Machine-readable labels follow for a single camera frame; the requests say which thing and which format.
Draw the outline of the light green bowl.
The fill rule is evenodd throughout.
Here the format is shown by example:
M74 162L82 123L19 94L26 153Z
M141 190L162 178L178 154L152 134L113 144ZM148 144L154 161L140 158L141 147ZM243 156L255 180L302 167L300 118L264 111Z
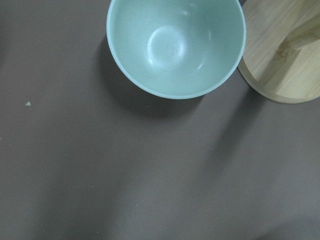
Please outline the light green bowl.
M111 55L140 89L166 99L203 96L236 70L246 45L237 0L113 0Z

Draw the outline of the round wooden rack base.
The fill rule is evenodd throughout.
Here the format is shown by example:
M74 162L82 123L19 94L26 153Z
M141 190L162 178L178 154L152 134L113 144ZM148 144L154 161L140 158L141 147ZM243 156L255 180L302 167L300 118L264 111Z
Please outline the round wooden rack base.
M264 97L298 104L320 96L320 2L247 0L238 69Z

